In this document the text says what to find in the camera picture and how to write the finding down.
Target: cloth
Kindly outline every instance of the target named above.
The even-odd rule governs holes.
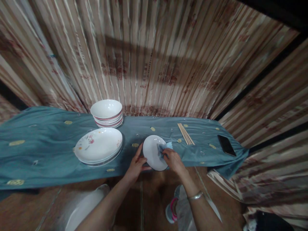
[[[196,145],[186,145],[182,123]],[[40,188],[124,175],[138,145],[149,135],[172,142],[185,166],[219,166],[230,178],[248,156],[217,121],[185,117],[126,116],[117,129],[123,134],[119,156],[107,165],[89,167],[73,148],[89,131],[98,129],[91,114],[53,107],[31,107],[0,125],[0,189]],[[236,157],[225,154],[217,135],[227,137]]]
[[[172,142],[168,142],[166,144],[158,144],[157,147],[158,147],[158,153],[160,153],[160,157],[162,159],[164,158],[164,155],[163,155],[164,149],[166,149],[166,148],[173,149]]]

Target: person's left hand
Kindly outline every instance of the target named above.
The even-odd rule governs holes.
[[[136,182],[136,180],[138,179],[142,171],[152,169],[150,166],[143,166],[147,162],[148,159],[145,157],[140,157],[142,146],[143,146],[143,143],[140,144],[135,156],[132,159],[131,165],[129,166],[124,176],[132,184]]]

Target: black phone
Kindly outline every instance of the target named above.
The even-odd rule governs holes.
[[[232,148],[232,145],[231,145],[229,139],[227,137],[224,137],[224,136],[221,136],[221,135],[217,135],[217,136],[218,136],[220,145],[221,145],[222,150],[224,151],[224,153],[236,157],[235,151]]]

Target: wooden floor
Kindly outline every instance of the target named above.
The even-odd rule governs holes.
[[[230,197],[207,176],[205,167],[187,168],[195,183],[207,190],[217,206],[225,230],[242,230],[244,205]],[[61,231],[74,206],[103,183],[115,185],[121,177],[44,188],[38,195],[15,193],[0,202],[0,230]],[[178,177],[170,170],[142,174],[128,192],[116,215],[113,230],[177,230],[165,208],[173,197]]]

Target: silver bangle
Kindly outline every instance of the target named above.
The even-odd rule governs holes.
[[[189,201],[197,200],[197,199],[199,199],[202,195],[203,195],[203,192],[199,191],[197,195],[192,196],[192,197],[188,197],[188,200],[189,200]]]

